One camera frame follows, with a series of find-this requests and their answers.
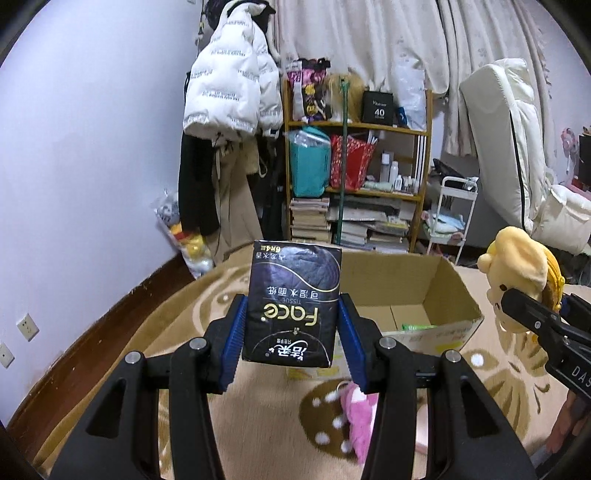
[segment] rug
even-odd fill
[[[243,248],[165,301],[138,329],[112,368],[131,350],[143,351],[146,356],[162,355],[201,336],[210,321],[225,315],[235,294],[247,293],[251,257],[252,247]],[[469,268],[457,267],[457,271],[485,315],[462,355],[532,452],[548,436],[566,398],[566,389],[545,373],[546,355],[539,346],[526,334],[514,335],[497,325],[486,299],[486,276]],[[591,300],[587,287],[566,286],[565,290]],[[34,465],[42,473],[51,471],[69,432],[101,384],[59,423],[38,452]],[[342,447],[347,431],[342,422],[335,421],[342,413],[339,402],[326,400],[327,393],[337,385],[338,381],[290,380],[283,367],[240,361],[227,393],[210,395],[212,422],[226,477],[360,478],[362,467]],[[161,475],[173,479],[167,403],[167,392],[162,392],[158,409]],[[319,443],[320,431],[326,436],[320,436],[323,441]],[[416,478],[424,475],[425,461],[424,455],[416,454]]]

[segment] white curtain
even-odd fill
[[[449,87],[446,39],[436,0],[277,0],[283,62],[328,58],[396,94],[397,64],[424,69],[427,87]]]
[[[521,0],[440,0],[449,55],[449,112],[445,150],[475,154],[468,112],[459,85],[472,72],[495,60],[523,58],[536,93],[544,134],[545,162],[556,162],[554,122],[545,77],[541,35]]]

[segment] teal bag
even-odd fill
[[[294,196],[318,198],[330,177],[330,138],[314,127],[289,132]]]

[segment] yellow stuffed toy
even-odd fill
[[[527,329],[501,310],[503,292],[509,288],[529,295],[555,312],[560,311],[564,277],[554,255],[516,227],[503,228],[487,252],[478,259],[491,288],[486,292],[501,326],[512,333]]]

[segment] plush toy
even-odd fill
[[[343,389],[340,396],[340,403],[349,420],[349,441],[360,464],[364,464],[368,457],[378,397],[377,393],[364,394],[353,382]]]
[[[501,326],[512,333],[527,331],[501,310],[503,292],[509,288],[529,295],[555,312],[560,311],[564,277],[554,255],[516,227],[503,228],[487,252],[478,259],[478,270],[491,286],[486,297]]]

